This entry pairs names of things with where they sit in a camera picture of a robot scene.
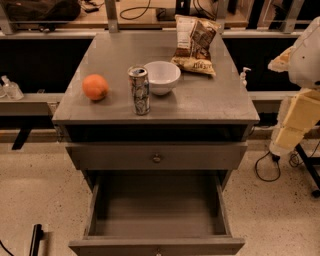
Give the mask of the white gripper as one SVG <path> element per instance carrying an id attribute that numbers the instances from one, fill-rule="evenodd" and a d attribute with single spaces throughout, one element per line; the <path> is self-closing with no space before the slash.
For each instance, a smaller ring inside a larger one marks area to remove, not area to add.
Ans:
<path id="1" fill-rule="evenodd" d="M 276 128 L 271 135 L 270 152 L 277 156 L 292 152 L 304 137 L 301 131 L 309 131 L 319 120 L 319 91 L 301 89 L 293 98 L 285 97 L 280 104 Z"/>

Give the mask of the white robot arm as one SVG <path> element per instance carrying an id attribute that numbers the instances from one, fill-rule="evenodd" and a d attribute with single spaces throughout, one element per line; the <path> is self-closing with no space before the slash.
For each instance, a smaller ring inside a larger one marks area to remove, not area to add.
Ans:
<path id="1" fill-rule="evenodd" d="M 273 59 L 268 68 L 287 71 L 291 83 L 300 87 L 280 105 L 269 150 L 281 156 L 290 153 L 320 121 L 320 17 L 316 17 L 294 44 Z"/>

